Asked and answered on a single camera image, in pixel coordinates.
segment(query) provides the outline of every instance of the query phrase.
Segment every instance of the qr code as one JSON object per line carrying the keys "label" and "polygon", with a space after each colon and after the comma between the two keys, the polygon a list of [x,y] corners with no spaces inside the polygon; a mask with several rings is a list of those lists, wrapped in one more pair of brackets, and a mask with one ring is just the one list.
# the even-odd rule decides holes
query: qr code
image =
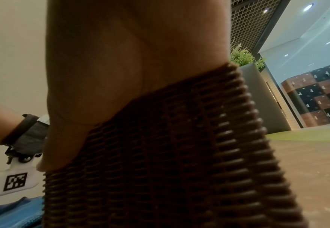
{"label": "qr code", "polygon": [[3,191],[8,191],[12,189],[17,189],[25,186],[27,173],[9,175],[6,178],[5,187]]}

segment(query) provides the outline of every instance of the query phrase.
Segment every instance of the green plant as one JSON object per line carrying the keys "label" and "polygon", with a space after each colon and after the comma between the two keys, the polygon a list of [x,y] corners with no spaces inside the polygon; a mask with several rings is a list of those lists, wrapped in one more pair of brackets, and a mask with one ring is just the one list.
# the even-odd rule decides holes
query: green plant
{"label": "green plant", "polygon": [[249,52],[248,49],[241,49],[241,44],[236,47],[232,47],[230,56],[230,61],[238,64],[239,66],[244,66],[249,63],[255,63],[258,69],[262,69],[265,67],[263,58],[260,58],[258,61],[255,61],[255,57]]}

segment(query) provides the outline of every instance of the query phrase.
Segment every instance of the white device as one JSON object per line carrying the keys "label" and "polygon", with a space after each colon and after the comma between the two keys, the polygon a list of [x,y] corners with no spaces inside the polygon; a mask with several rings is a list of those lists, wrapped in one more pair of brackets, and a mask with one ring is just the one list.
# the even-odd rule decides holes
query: white device
{"label": "white device", "polygon": [[[50,125],[48,115],[40,117],[37,121]],[[10,168],[0,171],[0,196],[38,185],[42,174],[33,166],[33,160],[35,157],[40,157],[41,154],[20,154],[14,150],[14,147],[9,147],[5,154],[8,156],[7,164],[10,164]]]}

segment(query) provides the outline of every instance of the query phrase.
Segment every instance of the ceiling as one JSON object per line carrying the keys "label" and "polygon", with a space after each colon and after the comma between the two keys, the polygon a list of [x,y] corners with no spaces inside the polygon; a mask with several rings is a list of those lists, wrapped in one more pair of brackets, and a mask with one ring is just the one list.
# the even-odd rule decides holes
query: ceiling
{"label": "ceiling", "polygon": [[[312,8],[304,12],[309,4]],[[302,37],[306,32],[330,26],[330,0],[291,0],[260,52]]]}
{"label": "ceiling", "polygon": [[232,0],[232,46],[252,50],[281,1]]}

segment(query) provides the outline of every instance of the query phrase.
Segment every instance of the black strap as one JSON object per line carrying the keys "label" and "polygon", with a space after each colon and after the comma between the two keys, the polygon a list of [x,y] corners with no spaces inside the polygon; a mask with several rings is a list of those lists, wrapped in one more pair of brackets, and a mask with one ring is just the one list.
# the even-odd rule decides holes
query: black strap
{"label": "black strap", "polygon": [[13,146],[16,140],[24,134],[30,127],[32,127],[38,120],[39,117],[31,115],[31,114],[23,114],[25,117],[21,123],[9,134],[7,135],[2,141],[0,145],[5,146]]}

